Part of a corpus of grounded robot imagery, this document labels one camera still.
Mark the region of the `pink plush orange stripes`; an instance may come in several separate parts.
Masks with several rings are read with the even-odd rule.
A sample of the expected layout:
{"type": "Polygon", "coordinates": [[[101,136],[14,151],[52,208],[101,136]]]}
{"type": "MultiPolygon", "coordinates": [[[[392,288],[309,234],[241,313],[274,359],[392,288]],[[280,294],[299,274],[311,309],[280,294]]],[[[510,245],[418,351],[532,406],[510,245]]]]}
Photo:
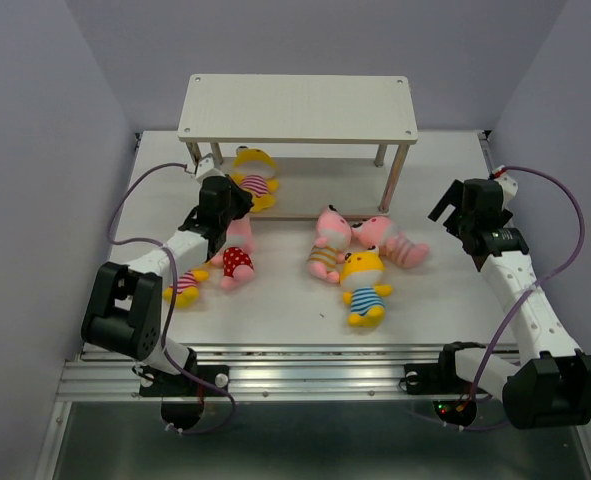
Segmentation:
{"type": "Polygon", "coordinates": [[[308,272],[330,284],[339,283],[338,265],[352,240],[347,220],[329,204],[318,217],[316,238],[306,261],[308,272]]]}

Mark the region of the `yellow plush pink stripes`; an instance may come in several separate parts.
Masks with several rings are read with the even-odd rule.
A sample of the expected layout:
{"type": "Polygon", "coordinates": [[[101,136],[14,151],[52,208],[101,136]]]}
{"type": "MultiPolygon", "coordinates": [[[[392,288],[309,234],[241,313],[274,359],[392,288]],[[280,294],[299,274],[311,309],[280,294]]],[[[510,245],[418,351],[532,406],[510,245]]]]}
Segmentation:
{"type": "Polygon", "coordinates": [[[176,288],[170,286],[164,290],[162,298],[170,303],[172,295],[176,294],[175,307],[188,308],[199,298],[199,284],[208,278],[206,270],[189,270],[178,279],[176,288]]]}
{"type": "Polygon", "coordinates": [[[239,146],[232,165],[231,177],[236,184],[252,196],[252,213],[273,207],[275,192],[279,189],[277,165],[264,150],[239,146]]]}

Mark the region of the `pink plush red polka-dot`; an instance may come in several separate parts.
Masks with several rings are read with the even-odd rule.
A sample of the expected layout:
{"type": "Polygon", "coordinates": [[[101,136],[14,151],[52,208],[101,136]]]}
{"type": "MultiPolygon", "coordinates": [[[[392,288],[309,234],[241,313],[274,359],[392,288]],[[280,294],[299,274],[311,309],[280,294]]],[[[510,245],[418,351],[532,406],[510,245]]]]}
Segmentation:
{"type": "Polygon", "coordinates": [[[250,218],[234,220],[226,232],[226,241],[217,254],[209,261],[222,270],[220,286],[233,290],[255,278],[255,268],[251,259],[254,250],[250,218]]]}

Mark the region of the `yellow plush blue stripes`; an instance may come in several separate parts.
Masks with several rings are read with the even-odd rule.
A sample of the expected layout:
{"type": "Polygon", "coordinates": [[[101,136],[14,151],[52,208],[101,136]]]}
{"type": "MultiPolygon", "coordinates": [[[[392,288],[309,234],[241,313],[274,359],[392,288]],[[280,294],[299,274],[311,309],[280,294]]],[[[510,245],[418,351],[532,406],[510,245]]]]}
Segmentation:
{"type": "Polygon", "coordinates": [[[378,246],[345,254],[339,282],[350,326],[372,329],[385,318],[384,298],[392,293],[392,286],[383,282],[384,273],[378,246]]]}

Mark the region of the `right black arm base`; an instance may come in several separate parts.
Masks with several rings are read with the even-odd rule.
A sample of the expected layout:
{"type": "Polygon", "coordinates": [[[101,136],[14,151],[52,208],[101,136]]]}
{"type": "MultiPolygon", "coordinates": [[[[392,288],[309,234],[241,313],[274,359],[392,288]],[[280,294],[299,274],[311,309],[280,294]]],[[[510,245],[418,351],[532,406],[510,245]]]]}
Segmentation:
{"type": "Polygon", "coordinates": [[[438,363],[409,363],[399,386],[409,395],[460,395],[469,391],[469,383],[438,363]]]}

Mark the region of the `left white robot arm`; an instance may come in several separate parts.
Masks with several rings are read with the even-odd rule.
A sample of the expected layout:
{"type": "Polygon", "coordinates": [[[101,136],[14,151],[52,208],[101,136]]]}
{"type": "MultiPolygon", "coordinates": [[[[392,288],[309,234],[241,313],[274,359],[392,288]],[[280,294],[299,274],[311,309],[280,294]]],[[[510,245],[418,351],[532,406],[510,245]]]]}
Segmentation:
{"type": "Polygon", "coordinates": [[[162,317],[162,294],[177,287],[179,277],[211,260],[226,241],[234,220],[248,214],[252,195],[228,175],[204,179],[198,204],[165,242],[140,238],[153,249],[127,264],[99,267],[81,327],[84,342],[129,357],[140,364],[140,378],[162,377],[174,393],[196,384],[220,396],[228,392],[198,377],[195,352],[168,338],[177,294],[162,317]]]}

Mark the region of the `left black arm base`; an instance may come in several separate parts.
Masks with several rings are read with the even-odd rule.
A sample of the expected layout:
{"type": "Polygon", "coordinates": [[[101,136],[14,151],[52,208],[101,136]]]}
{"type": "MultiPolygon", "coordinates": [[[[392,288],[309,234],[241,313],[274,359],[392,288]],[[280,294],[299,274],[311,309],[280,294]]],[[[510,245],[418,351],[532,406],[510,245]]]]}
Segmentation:
{"type": "MultiPolygon", "coordinates": [[[[171,375],[149,366],[137,365],[132,371],[139,377],[139,395],[144,398],[205,398],[223,397],[223,394],[188,379],[182,374],[171,375]]],[[[202,365],[194,373],[200,380],[228,389],[229,368],[226,365],[202,365]]]]}

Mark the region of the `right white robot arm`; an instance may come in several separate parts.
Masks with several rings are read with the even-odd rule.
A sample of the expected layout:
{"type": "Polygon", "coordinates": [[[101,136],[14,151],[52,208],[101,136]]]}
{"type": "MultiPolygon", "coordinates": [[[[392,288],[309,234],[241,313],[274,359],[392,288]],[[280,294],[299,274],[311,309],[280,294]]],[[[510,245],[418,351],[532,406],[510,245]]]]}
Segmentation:
{"type": "Polygon", "coordinates": [[[432,376],[440,391],[468,386],[501,401],[518,429],[585,425],[591,420],[591,354],[562,326],[537,278],[526,240],[506,208],[517,184],[507,175],[454,181],[431,211],[447,207],[446,231],[461,241],[505,317],[487,345],[443,347],[432,376]]]}

